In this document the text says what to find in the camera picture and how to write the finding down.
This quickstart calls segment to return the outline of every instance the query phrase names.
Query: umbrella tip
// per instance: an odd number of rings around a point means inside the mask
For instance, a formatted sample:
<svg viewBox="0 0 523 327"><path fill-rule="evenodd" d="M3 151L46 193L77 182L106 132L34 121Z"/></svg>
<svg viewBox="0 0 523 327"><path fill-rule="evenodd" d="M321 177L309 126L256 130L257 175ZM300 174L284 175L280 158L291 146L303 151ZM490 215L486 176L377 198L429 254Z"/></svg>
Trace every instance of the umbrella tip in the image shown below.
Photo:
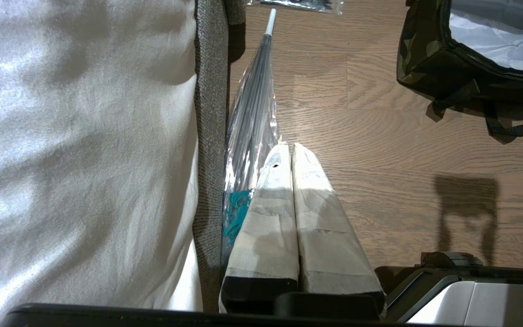
<svg viewBox="0 0 523 327"><path fill-rule="evenodd" d="M270 18L267 20L266 34L271 35L274 31L274 21L276 21L276 9L270 11Z"/></svg>

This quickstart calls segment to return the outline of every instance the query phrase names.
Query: camouflage bag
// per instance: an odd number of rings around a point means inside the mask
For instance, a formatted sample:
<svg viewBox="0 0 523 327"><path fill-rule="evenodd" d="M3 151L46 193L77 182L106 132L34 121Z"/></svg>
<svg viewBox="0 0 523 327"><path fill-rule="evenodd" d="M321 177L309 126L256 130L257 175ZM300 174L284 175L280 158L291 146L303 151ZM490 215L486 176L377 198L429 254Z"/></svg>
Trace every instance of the camouflage bag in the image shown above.
<svg viewBox="0 0 523 327"><path fill-rule="evenodd" d="M523 136L523 125L502 126L496 104L518 104L521 110L523 70L501 66L452 38L452 5L457 6L457 10L478 6L479 15L491 15L494 10L486 10L490 9L488 3L487 0L407 0L410 8L399 45L397 80L405 87L431 97L434 104L443 108L479 99L490 133L519 137ZM502 2L498 5L508 6ZM507 7L503 10L508 16L514 10L523 15L519 12L523 9Z"/></svg>

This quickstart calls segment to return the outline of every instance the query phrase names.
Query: wooden floor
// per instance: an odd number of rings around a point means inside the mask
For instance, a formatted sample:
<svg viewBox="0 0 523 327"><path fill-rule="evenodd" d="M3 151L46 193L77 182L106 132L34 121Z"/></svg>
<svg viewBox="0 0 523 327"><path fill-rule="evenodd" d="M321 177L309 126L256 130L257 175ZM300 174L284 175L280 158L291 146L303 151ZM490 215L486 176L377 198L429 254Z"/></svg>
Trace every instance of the wooden floor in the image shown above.
<svg viewBox="0 0 523 327"><path fill-rule="evenodd" d="M247 9L232 94L269 10ZM523 138L503 144L467 111L426 115L429 100L395 80L406 12L405 0L350 0L342 16L278 9L280 132L316 153L374 268L448 249L523 267Z"/></svg>

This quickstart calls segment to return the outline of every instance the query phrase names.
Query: white bag lining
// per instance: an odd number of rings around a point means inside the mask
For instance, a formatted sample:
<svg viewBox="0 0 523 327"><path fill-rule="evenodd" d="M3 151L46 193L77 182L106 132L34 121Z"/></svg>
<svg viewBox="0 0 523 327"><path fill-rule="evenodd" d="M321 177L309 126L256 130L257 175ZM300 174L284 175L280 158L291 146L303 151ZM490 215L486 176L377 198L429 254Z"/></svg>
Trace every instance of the white bag lining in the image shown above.
<svg viewBox="0 0 523 327"><path fill-rule="evenodd" d="M523 70L523 0L453 0L449 28L457 42Z"/></svg>

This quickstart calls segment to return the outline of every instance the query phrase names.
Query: plastic wrapping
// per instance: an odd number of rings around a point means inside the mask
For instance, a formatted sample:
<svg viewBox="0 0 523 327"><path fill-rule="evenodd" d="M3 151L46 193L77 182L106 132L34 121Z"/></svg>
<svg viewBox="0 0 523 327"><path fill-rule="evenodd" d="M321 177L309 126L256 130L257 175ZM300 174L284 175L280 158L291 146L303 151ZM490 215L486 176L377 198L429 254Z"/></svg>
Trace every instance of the plastic wrapping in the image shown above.
<svg viewBox="0 0 523 327"><path fill-rule="evenodd" d="M227 131L226 185L223 195L222 265L227 266L233 242L245 218L259 170L278 143L276 100L271 71L271 32L268 30L235 97Z"/></svg>
<svg viewBox="0 0 523 327"><path fill-rule="evenodd" d="M342 15L344 0L245 0L248 5L277 5Z"/></svg>

